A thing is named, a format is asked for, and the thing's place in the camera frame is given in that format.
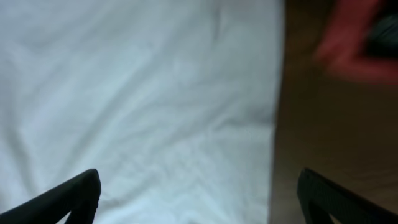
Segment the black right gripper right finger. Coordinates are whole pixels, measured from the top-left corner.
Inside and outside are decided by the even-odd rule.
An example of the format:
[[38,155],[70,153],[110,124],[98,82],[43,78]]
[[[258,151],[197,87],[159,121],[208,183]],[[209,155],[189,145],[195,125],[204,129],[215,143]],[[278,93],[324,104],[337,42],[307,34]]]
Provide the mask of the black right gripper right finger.
[[397,224],[397,214],[349,191],[310,169],[298,178],[297,196],[307,223]]

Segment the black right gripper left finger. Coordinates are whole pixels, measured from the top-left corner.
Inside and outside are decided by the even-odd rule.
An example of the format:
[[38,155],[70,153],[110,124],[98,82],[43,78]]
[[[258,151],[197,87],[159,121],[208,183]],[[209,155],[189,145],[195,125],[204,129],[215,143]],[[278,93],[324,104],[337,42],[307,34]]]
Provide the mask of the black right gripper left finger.
[[88,169],[22,205],[1,214],[1,224],[92,224],[101,195],[96,169]]

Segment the white t-shirt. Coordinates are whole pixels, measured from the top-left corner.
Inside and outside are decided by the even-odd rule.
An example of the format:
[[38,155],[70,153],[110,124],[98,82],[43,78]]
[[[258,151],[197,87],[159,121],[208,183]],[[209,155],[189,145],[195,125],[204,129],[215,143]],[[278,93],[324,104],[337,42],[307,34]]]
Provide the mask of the white t-shirt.
[[98,171],[96,223],[269,219],[284,2],[1,1],[1,210]]

